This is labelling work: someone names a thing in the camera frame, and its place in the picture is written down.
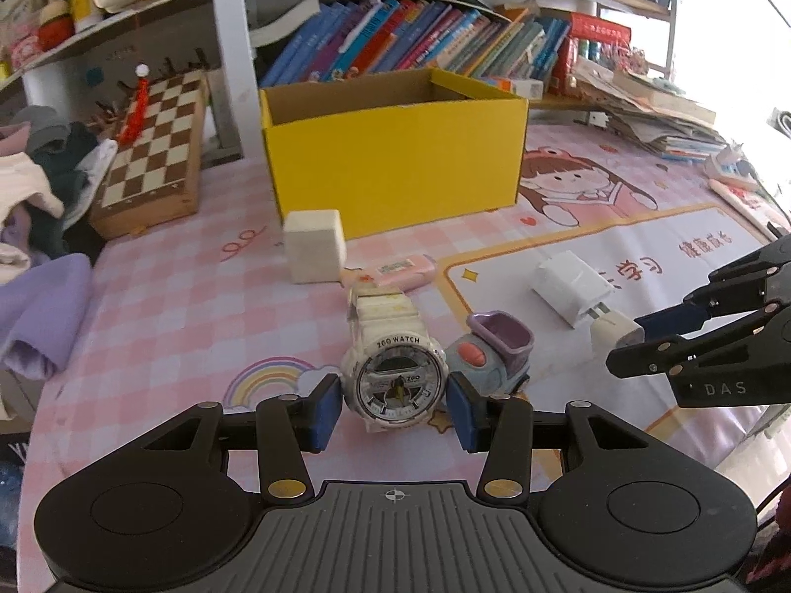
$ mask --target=watch face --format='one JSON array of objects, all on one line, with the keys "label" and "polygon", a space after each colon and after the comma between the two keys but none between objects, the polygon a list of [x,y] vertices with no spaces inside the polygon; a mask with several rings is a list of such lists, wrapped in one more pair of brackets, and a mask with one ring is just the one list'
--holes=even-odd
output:
[{"label": "watch face", "polygon": [[431,408],[442,385],[436,356],[415,345],[385,348],[363,364],[357,377],[363,410],[389,423],[408,422]]}]

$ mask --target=rainbow print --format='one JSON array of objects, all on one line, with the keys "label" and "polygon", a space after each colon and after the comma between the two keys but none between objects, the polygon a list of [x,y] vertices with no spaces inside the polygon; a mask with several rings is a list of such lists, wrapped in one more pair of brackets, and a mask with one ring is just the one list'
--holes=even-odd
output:
[{"label": "rainbow print", "polygon": [[223,406],[254,409],[262,400],[277,394],[298,393],[298,379],[303,372],[315,370],[295,356],[271,356],[244,368],[228,386]]}]

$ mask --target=red box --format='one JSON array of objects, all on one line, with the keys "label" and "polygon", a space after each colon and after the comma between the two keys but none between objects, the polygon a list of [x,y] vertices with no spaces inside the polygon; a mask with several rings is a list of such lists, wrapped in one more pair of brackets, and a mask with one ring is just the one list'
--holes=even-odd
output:
[{"label": "red box", "polygon": [[574,82],[569,78],[569,74],[576,62],[580,40],[620,45],[626,48],[631,45],[632,30],[621,24],[575,11],[544,8],[541,12],[543,15],[571,22],[569,34],[563,40],[563,44],[560,45],[558,61],[552,69],[552,76],[549,81],[550,93],[574,95]]}]

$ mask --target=white charger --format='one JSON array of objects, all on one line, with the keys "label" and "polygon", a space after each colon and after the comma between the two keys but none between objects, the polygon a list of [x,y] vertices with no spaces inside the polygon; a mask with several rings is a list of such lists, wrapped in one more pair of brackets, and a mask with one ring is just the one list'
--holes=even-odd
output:
[{"label": "white charger", "polygon": [[531,285],[572,327],[614,289],[607,279],[568,250],[540,263]]}]

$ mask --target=white watch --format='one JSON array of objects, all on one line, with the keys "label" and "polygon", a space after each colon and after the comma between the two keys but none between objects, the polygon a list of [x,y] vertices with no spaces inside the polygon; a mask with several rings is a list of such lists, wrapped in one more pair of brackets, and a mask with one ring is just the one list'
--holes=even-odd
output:
[{"label": "white watch", "polygon": [[355,285],[352,344],[341,362],[343,397],[369,431],[427,420],[448,378],[442,347],[409,298],[395,288]]}]

